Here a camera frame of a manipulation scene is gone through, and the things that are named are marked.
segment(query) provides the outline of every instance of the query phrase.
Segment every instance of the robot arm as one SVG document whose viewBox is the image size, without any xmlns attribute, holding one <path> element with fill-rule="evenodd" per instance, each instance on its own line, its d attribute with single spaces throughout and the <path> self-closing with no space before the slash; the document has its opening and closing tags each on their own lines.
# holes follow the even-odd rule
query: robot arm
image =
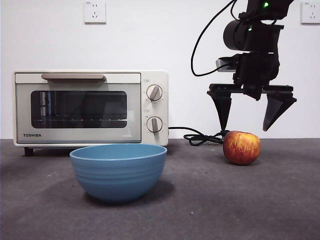
<svg viewBox="0 0 320 240">
<path fill-rule="evenodd" d="M 233 84 L 211 84 L 207 92 L 216 106 L 222 130 L 227 126 L 232 93 L 242 93 L 257 101 L 261 94 L 267 95 L 264 131 L 297 101 L 293 97 L 292 86 L 269 84 L 279 72 L 278 39 L 284 28 L 275 23 L 287 16 L 292 2 L 248 0 L 246 12 L 240 13 L 239 19 L 226 26 L 223 33 L 225 45 L 231 50 L 246 53 L 221 57 L 216 61 L 219 72 L 234 72 Z M 273 23 L 265 24 L 262 20 L 273 20 Z"/>
</svg>

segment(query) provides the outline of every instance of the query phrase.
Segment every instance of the power cord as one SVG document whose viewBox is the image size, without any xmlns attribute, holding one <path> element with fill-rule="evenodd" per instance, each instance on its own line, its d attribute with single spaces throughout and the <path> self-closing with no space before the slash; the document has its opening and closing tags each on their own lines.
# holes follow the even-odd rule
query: power cord
<svg viewBox="0 0 320 240">
<path fill-rule="evenodd" d="M 232 7 L 231 7 L 231 9 L 230 9 L 230 13 L 231 13 L 231 16 L 232 16 L 235 20 L 240 21 L 240 20 L 237 19 L 237 18 L 235 17 L 235 15 L 234 15 L 234 7 L 235 7 L 235 4 L 236 4 L 237 1 L 238 1 L 238 0 L 234 0 L 234 2 L 233 2 L 233 4 L 232 4 Z"/>
<path fill-rule="evenodd" d="M 217 134 L 211 136 L 211 135 L 204 135 L 203 133 L 199 132 L 198 130 L 195 130 L 190 127 L 172 126 L 172 127 L 169 127 L 169 129 L 184 129 L 184 130 L 190 130 L 190 131 L 197 133 L 197 134 L 186 134 L 183 136 L 183 138 L 188 140 L 189 144 L 194 147 L 200 146 L 201 144 L 204 144 L 205 142 L 224 144 L 224 137 L 229 132 L 229 130 L 221 130 L 221 132 L 218 132 Z"/>
<path fill-rule="evenodd" d="M 221 68 L 223 68 L 223 67 L 225 67 L 225 66 L 228 66 L 230 63 L 227 63 L 227 64 L 224 64 L 224 65 L 222 65 L 222 66 L 220 66 L 220 67 L 218 67 L 218 68 L 216 68 L 216 69 L 214 69 L 214 70 L 212 70 L 212 71 L 209 71 L 209 72 L 206 72 L 206 73 L 202 73 L 202 74 L 197 74 L 197 73 L 195 73 L 195 70 L 194 70 L 194 56 L 195 56 L 195 53 L 196 53 L 196 49 L 197 49 L 197 47 L 198 47 L 198 44 L 199 44 L 199 42 L 200 42 L 200 39 L 201 39 L 201 37 L 203 36 L 203 34 L 205 33 L 205 31 L 207 30 L 207 28 L 211 25 L 211 23 L 223 12 L 223 11 L 225 11 L 231 4 L 233 4 L 235 1 L 237 1 L 237 0 L 232 0 L 232 1 L 230 1 L 224 8 L 222 8 L 210 21 L 209 21 L 209 23 L 205 26 L 205 28 L 202 30 L 202 32 L 200 33 L 200 35 L 199 35 L 199 37 L 198 37 L 198 39 L 197 39 L 197 41 L 196 41 L 196 43 L 195 43 L 195 46 L 194 46 L 194 48 L 193 48 L 193 51 L 192 51 L 192 55 L 191 55 L 191 71 L 192 71 L 192 73 L 193 73 L 193 75 L 195 75 L 196 77 L 202 77 L 202 76 L 205 76 L 205 75 L 209 75 L 209 74 L 212 74 L 212 73 L 214 73 L 215 71 L 217 71 L 217 70 L 219 70 L 219 69 L 221 69 Z"/>
</svg>

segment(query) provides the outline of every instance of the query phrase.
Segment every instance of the toaster oven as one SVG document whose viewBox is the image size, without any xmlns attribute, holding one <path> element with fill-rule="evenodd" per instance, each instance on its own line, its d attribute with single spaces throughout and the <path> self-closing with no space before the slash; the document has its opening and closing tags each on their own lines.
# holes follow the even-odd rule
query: toaster oven
<svg viewBox="0 0 320 240">
<path fill-rule="evenodd" d="M 16 71 L 13 141 L 33 148 L 168 144 L 163 70 Z"/>
</svg>

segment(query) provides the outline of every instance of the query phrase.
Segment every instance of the electrical socket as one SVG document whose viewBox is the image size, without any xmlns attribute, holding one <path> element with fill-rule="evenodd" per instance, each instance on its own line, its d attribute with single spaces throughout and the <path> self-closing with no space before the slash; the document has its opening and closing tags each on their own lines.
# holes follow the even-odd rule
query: electrical socket
<svg viewBox="0 0 320 240">
<path fill-rule="evenodd" d="M 320 1 L 304 1 L 301 3 L 301 23 L 320 24 Z"/>
<path fill-rule="evenodd" d="M 106 23 L 106 1 L 93 0 L 83 3 L 84 23 L 105 24 Z"/>
</svg>

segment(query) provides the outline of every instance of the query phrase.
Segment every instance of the ceramic bowl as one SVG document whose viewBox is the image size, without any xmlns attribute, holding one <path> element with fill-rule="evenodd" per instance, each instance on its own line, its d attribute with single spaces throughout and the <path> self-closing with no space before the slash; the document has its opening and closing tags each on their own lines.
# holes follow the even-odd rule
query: ceramic bowl
<svg viewBox="0 0 320 240">
<path fill-rule="evenodd" d="M 132 202 L 155 186 L 166 156 L 163 146 L 138 143 L 89 146 L 70 153 L 82 188 L 114 204 Z"/>
</svg>

